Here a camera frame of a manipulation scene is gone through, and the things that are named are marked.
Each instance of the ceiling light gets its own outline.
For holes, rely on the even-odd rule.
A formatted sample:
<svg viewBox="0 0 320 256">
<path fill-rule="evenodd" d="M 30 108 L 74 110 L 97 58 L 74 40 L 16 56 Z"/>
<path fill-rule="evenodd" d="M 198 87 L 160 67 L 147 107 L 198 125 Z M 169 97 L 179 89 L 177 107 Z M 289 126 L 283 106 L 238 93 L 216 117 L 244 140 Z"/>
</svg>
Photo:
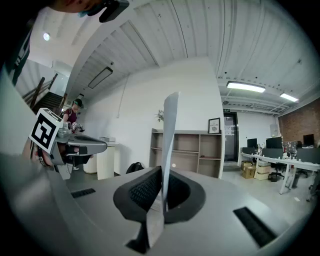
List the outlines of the ceiling light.
<svg viewBox="0 0 320 256">
<path fill-rule="evenodd" d="M 104 79 L 110 76 L 113 72 L 114 71 L 107 66 L 88 84 L 88 87 L 90 87 L 91 89 L 95 88 L 98 84 L 100 84 Z"/>
<path fill-rule="evenodd" d="M 288 95 L 288 94 L 285 94 L 285 93 L 282 93 L 282 94 L 280 95 L 280 97 L 285 98 L 285 99 L 287 99 L 287 100 L 289 100 L 289 101 L 292 101 L 292 102 L 296 102 L 296 101 L 299 100 L 299 99 L 294 98 L 294 97 L 292 97 L 292 96 L 290 96 L 290 95 Z"/>
<path fill-rule="evenodd" d="M 43 34 L 43 39 L 46 40 L 46 41 L 49 41 L 49 39 L 50 39 L 50 34 L 49 34 L 49 33 L 44 33 L 44 34 Z"/>
<path fill-rule="evenodd" d="M 243 83 L 243 82 L 234 82 L 234 81 L 229 81 L 226 84 L 226 87 L 229 89 L 241 89 L 241 90 L 254 91 L 258 93 L 263 93 L 266 90 L 266 88 L 264 88 L 263 86 Z"/>
</svg>

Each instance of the bookshelf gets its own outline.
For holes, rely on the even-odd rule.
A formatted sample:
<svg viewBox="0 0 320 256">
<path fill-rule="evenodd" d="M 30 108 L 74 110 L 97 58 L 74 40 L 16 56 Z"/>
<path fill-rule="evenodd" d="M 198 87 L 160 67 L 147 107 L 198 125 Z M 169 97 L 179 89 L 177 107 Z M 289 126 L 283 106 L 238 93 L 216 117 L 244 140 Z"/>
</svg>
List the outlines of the bookshelf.
<svg viewBox="0 0 320 256">
<path fill-rule="evenodd" d="M 221 134 L 204 130 L 176 130 L 174 132 L 170 167 L 219 177 Z M 162 161 L 163 130 L 152 129 L 149 166 L 160 166 Z"/>
</svg>

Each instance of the staircase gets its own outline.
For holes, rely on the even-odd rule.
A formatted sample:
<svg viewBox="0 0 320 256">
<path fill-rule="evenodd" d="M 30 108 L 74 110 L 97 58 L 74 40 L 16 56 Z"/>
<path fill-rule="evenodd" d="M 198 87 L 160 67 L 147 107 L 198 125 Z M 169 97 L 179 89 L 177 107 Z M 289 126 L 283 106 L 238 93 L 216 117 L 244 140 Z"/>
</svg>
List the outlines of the staircase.
<svg viewBox="0 0 320 256">
<path fill-rule="evenodd" d="M 32 111 L 37 114 L 40 108 L 48 108 L 52 112 L 60 112 L 58 109 L 63 97 L 52 92 L 48 92 L 39 102 L 32 108 Z"/>
</svg>

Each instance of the maroon shirt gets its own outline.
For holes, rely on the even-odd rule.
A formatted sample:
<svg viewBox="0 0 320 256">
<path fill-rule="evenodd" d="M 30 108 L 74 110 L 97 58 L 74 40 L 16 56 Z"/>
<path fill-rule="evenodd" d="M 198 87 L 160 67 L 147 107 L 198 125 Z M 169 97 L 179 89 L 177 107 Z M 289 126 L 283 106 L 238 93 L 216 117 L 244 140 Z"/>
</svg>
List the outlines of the maroon shirt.
<svg viewBox="0 0 320 256">
<path fill-rule="evenodd" d="M 68 108 L 63 115 L 68 114 L 68 120 L 67 122 L 70 122 L 70 124 L 72 125 L 76 120 L 77 120 L 77 114 L 75 112 L 73 112 L 73 110 L 71 108 Z"/>
</svg>

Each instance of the cap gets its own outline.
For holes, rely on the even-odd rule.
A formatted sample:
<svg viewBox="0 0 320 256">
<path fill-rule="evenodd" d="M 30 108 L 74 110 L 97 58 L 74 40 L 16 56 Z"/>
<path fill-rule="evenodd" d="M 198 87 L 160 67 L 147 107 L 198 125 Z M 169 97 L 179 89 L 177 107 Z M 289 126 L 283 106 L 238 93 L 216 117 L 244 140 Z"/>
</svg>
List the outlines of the cap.
<svg viewBox="0 0 320 256">
<path fill-rule="evenodd" d="M 84 105 L 82 104 L 82 100 L 77 98 L 73 101 L 73 103 L 77 104 L 80 108 L 84 108 Z"/>
</svg>

